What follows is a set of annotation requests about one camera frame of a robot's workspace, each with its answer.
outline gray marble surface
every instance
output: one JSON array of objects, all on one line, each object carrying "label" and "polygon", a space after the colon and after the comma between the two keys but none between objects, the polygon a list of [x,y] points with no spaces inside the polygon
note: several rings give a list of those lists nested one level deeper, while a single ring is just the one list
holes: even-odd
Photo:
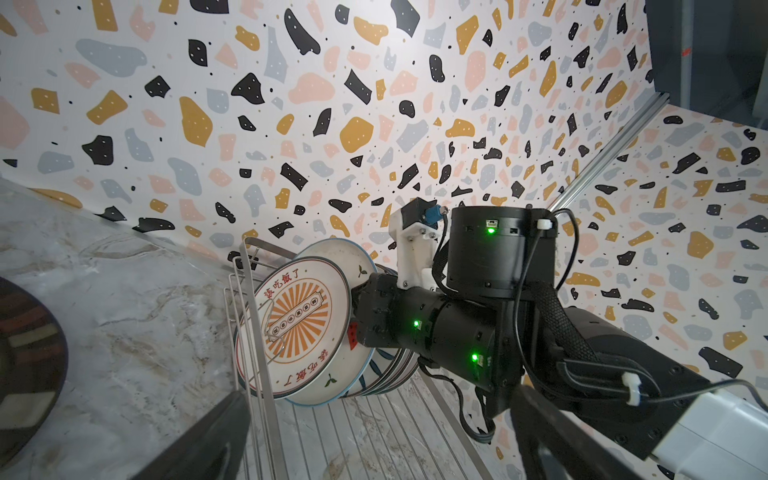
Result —
[{"label": "gray marble surface", "polygon": [[[69,348],[60,398],[0,478],[130,478],[233,388],[220,264],[0,179],[0,276],[51,310]],[[291,480],[481,480],[420,379],[277,411]]]},{"label": "gray marble surface", "polygon": [[222,276],[179,253],[0,184],[0,275],[69,348],[61,397],[2,478],[128,478],[232,389]]}]

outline stainless steel wire rack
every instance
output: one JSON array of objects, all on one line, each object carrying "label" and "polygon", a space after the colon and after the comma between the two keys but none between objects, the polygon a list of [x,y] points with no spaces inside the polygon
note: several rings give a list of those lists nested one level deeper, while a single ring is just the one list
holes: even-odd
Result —
[{"label": "stainless steel wire rack", "polygon": [[[256,247],[248,252],[248,246]],[[234,330],[246,316],[247,334],[259,332],[260,320],[253,293],[276,266],[255,260],[260,250],[292,259],[295,254],[255,238],[240,245],[240,258],[232,260],[234,272],[223,289],[227,315],[234,388],[248,398],[250,434],[240,466],[240,478],[272,480],[490,480],[504,478],[500,465],[483,461],[488,453],[478,449],[460,430],[457,418],[429,377],[415,374],[392,392],[377,396],[337,399],[313,408],[296,407],[272,397],[263,337],[251,355],[255,371],[248,381],[237,380]],[[248,254],[253,255],[249,268]],[[261,395],[247,384],[254,381]]]}]

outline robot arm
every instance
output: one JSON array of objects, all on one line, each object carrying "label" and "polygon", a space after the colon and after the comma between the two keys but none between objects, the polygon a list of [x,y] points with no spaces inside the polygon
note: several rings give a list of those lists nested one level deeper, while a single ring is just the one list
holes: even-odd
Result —
[{"label": "robot arm", "polygon": [[[513,407],[526,371],[548,403],[638,458],[700,480],[768,479],[766,412],[707,392],[720,384],[585,310],[562,308],[552,286],[554,215],[456,208],[447,251],[437,251],[440,217],[436,201],[421,199],[392,214],[399,273],[374,273],[353,292],[361,343],[412,349],[423,365],[473,383],[486,421]],[[447,287],[432,272],[441,255]]]}]

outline terrazzo patterned wallpaper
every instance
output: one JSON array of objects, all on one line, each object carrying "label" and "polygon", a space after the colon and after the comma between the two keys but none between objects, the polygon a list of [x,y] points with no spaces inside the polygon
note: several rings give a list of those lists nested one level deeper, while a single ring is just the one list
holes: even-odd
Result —
[{"label": "terrazzo patterned wallpaper", "polygon": [[640,0],[12,0],[0,174],[225,261],[395,262],[410,198],[544,206],[653,92]]},{"label": "terrazzo patterned wallpaper", "polygon": [[[581,245],[563,303],[768,398],[767,148],[768,132],[666,107],[571,205]],[[573,237],[561,240],[567,259]],[[652,461],[623,457],[663,478]]]}]

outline stack of plates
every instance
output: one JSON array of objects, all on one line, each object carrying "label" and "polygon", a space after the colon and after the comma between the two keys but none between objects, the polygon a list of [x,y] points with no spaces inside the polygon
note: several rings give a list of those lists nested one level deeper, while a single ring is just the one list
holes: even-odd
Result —
[{"label": "stack of plates", "polygon": [[[330,238],[275,270],[256,291],[258,322],[246,328],[243,316],[235,332],[240,384],[245,388],[247,377],[257,395],[251,346],[259,335],[274,397],[298,406],[384,393],[408,380],[416,369],[413,352],[370,349],[356,340],[350,290],[365,283],[376,267],[356,243]],[[394,273],[383,266],[378,270]]]}]

